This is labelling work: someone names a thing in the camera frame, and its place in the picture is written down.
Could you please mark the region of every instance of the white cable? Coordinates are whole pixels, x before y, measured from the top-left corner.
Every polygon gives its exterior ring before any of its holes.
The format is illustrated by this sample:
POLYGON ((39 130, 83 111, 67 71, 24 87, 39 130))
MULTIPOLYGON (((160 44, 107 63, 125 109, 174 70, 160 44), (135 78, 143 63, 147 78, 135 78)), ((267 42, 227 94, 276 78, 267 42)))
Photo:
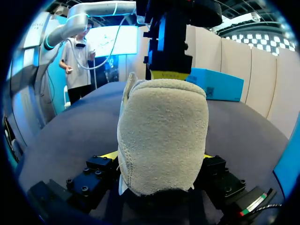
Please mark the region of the white cable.
POLYGON ((97 89, 97 79, 96 79, 96 69, 94 69, 94 80, 95 80, 95 88, 97 89))
POLYGON ((73 47, 72 41, 71 41, 69 38, 67 39, 67 41, 71 44, 71 48, 72 48, 73 55, 74 55, 74 57, 75 57, 75 59, 76 59, 78 65, 79 65, 81 68, 86 69, 86 70, 97 69, 97 68, 103 66, 103 65, 108 61, 108 59, 111 57, 111 55, 112 55, 112 53, 113 53, 113 49, 114 49, 114 46, 115 46, 116 41, 117 41, 118 33, 119 33, 120 28, 121 28, 121 25, 123 24, 123 22, 125 21, 125 19, 126 19, 126 17, 124 17, 124 18, 122 19, 122 21, 121 21, 121 23, 120 23, 120 25, 119 25, 119 28, 118 28, 118 31, 117 31, 117 34, 116 34, 116 38, 115 38, 115 41, 114 41, 113 46, 112 46, 111 53, 109 54, 109 56, 106 58, 106 60, 105 60, 103 63, 101 63, 100 65, 98 65, 98 66, 96 66, 96 67, 88 68, 88 67, 84 67, 83 65, 81 65, 80 62, 79 62, 79 60, 78 60, 77 57, 76 57, 76 54, 75 54, 75 51, 74 51, 74 47, 73 47))

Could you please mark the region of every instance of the hand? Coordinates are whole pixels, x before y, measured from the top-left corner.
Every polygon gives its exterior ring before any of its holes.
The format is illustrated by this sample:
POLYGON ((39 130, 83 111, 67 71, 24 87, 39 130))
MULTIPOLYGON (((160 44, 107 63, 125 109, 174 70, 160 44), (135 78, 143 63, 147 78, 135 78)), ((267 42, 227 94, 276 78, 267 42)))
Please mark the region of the hand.
POLYGON ((66 66, 65 71, 67 74, 70 74, 72 72, 72 70, 73 70, 73 68, 71 66, 66 66))
POLYGON ((95 50, 90 52, 90 61, 94 61, 96 56, 95 50))

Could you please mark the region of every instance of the black pants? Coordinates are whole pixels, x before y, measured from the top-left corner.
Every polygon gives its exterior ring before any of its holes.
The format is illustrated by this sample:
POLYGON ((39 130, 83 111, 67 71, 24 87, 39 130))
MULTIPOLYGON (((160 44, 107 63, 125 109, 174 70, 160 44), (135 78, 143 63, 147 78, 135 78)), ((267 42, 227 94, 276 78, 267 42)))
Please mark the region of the black pants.
POLYGON ((91 92, 90 85, 67 90, 71 105, 91 92))

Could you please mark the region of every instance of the white t-shirt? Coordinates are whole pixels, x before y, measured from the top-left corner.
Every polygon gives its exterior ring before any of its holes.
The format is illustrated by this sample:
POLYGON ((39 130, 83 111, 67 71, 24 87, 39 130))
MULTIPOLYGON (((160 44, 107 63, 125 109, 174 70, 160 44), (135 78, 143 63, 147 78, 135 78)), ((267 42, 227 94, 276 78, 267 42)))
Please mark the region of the white t-shirt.
MULTIPOLYGON (((84 48, 82 47, 75 47, 74 45, 74 38, 70 38, 73 48, 76 54, 76 57, 81 65, 84 67, 89 67, 88 65, 88 56, 89 51, 91 51, 90 44, 87 43, 84 48)), ((70 74, 66 73, 66 81, 67 81, 67 88, 78 88, 82 86, 86 86, 90 84, 90 71, 83 69, 80 67, 74 57, 72 52, 70 42, 66 42, 64 49, 62 51, 61 59, 65 64, 71 66, 73 71, 70 74)))

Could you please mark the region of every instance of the qr code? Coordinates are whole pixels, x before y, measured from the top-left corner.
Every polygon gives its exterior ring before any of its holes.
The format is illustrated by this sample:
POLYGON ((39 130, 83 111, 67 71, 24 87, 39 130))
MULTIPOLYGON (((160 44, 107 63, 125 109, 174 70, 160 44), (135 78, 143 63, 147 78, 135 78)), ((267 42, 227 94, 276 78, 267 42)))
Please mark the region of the qr code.
POLYGON ((214 89, 215 89, 215 88, 207 87, 207 89, 206 89, 206 97, 212 98, 213 95, 214 95, 214 89))

